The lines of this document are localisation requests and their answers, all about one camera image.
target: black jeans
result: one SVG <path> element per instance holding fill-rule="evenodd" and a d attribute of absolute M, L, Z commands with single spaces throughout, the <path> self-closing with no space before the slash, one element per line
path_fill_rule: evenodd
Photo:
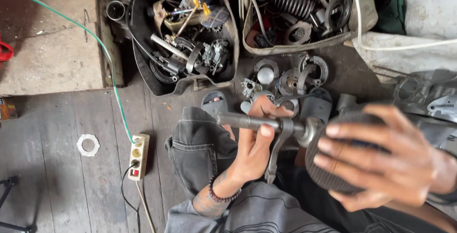
<path fill-rule="evenodd" d="M 183 109 L 173 135 L 165 143 L 174 163 L 173 173 L 190 200 L 214 174 L 231 165 L 237 147 L 230 134 L 197 107 Z M 303 167 L 282 166 L 278 173 L 280 189 L 297 198 L 307 213 L 341 233 L 445 233 L 414 216 L 386 207 L 350 213 L 317 186 Z"/>

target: black spring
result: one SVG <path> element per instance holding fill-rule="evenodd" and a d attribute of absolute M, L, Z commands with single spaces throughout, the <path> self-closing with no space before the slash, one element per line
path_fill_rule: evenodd
<path fill-rule="evenodd" d="M 291 13 L 303 20 L 311 14 L 316 2 L 314 0 L 271 0 L 274 6 L 284 12 Z"/>

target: green cable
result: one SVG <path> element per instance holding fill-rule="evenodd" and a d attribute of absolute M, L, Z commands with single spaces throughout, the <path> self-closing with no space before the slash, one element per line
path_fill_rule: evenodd
<path fill-rule="evenodd" d="M 113 81 L 114 93 L 116 94 L 117 103 L 119 104 L 119 109 L 121 110 L 122 121 L 124 123 L 125 131 L 127 132 L 127 135 L 129 137 L 130 142 L 132 142 L 134 144 L 135 142 L 132 139 L 132 135 L 130 135 L 129 127 L 127 126 L 127 122 L 125 121 L 124 109 L 122 108 L 121 100 L 119 99 L 119 94 L 117 93 L 116 81 L 114 80 L 114 66 L 113 66 L 112 61 L 111 61 L 111 56 L 108 53 L 108 49 L 106 49 L 105 45 L 103 44 L 103 42 L 101 42 L 100 38 L 98 38 L 94 33 L 92 33 L 92 31 L 88 30 L 85 26 L 77 23 L 76 21 L 72 20 L 71 18 L 68 18 L 64 14 L 59 13 L 58 11 L 56 11 L 53 8 L 49 7 L 47 4 L 41 2 L 40 0 L 32 0 L 32 1 L 37 2 L 38 4 L 44 6 L 45 8 L 48 8 L 49 10 L 53 11 L 54 13 L 59 14 L 60 16 L 64 17 L 65 19 L 71 21 L 72 23 L 76 24 L 77 26 L 80 26 L 85 31 L 89 32 L 89 34 L 91 34 L 98 41 L 98 43 L 101 45 L 101 47 L 103 48 L 103 50 L 106 53 L 106 56 L 108 57 L 108 60 L 110 60 L 110 64 L 111 64 L 111 79 Z"/>

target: forearm tattoo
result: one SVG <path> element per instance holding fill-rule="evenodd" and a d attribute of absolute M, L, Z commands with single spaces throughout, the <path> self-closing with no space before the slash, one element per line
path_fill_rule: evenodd
<path fill-rule="evenodd" d="M 227 178 L 227 171 L 224 171 L 214 180 L 213 188 L 218 184 L 223 182 Z M 214 201 L 209 195 L 208 186 L 206 186 L 202 191 L 200 191 L 197 196 L 195 196 L 192 205 L 195 211 L 204 217 L 207 218 L 219 218 L 226 208 L 229 206 L 227 203 L 218 203 Z"/>

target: electrical outlet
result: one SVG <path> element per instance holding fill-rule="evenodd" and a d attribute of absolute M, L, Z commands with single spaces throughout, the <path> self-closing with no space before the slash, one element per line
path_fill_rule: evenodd
<path fill-rule="evenodd" d="M 130 163 L 132 166 L 135 162 L 140 162 L 137 166 L 129 170 L 129 179 L 141 180 L 146 173 L 146 160 L 148 159 L 149 135 L 137 134 L 132 136 L 132 149 L 130 151 Z"/>

